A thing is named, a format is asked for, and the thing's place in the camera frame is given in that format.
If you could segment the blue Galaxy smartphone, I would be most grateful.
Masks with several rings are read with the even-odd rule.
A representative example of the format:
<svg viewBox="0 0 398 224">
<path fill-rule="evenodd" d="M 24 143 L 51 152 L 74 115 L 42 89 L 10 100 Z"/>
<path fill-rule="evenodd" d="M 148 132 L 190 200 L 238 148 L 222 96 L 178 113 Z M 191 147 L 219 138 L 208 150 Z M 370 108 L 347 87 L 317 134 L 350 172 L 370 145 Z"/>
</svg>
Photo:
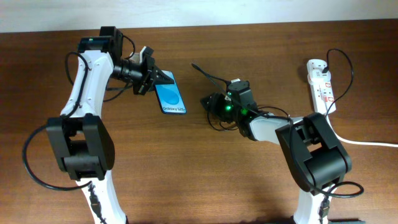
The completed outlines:
<svg viewBox="0 0 398 224">
<path fill-rule="evenodd" d="M 166 70 L 163 72 L 174 81 L 174 84 L 155 86 L 161 112 L 164 114 L 186 114 L 187 110 L 173 73 Z"/>
</svg>

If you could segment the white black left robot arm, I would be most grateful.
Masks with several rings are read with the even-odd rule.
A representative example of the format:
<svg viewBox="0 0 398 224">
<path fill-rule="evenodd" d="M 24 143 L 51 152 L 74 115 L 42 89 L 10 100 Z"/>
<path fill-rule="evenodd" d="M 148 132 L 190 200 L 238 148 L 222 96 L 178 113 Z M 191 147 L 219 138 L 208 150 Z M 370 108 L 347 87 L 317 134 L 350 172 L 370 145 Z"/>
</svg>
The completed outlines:
<svg viewBox="0 0 398 224">
<path fill-rule="evenodd" d="M 96 37 L 84 37 L 77 49 L 79 61 L 71 95 L 46 131 L 57 164 L 82 189 L 95 223 L 127 223 L 114 189 L 114 143 L 101 111 L 109 79 L 127 84 L 136 95 L 174 80 L 155 65 L 153 50 L 144 47 L 138 62 L 122 57 L 123 33 L 103 26 Z"/>
</svg>

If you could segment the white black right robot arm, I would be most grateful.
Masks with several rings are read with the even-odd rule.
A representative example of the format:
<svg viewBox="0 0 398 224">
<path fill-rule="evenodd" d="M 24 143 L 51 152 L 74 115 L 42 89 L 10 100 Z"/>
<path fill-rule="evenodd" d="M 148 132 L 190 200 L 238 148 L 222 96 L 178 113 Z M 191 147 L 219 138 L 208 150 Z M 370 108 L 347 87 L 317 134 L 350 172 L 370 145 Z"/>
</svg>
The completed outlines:
<svg viewBox="0 0 398 224">
<path fill-rule="evenodd" d="M 249 82 L 241 80 L 228 82 L 225 90 L 200 103 L 221 122 L 234 123 L 242 136 L 281 147 L 300 189 L 293 223 L 329 223 L 331 200 L 343 197 L 335 190 L 345 185 L 352 160 L 322 114 L 292 118 L 263 111 Z"/>
</svg>

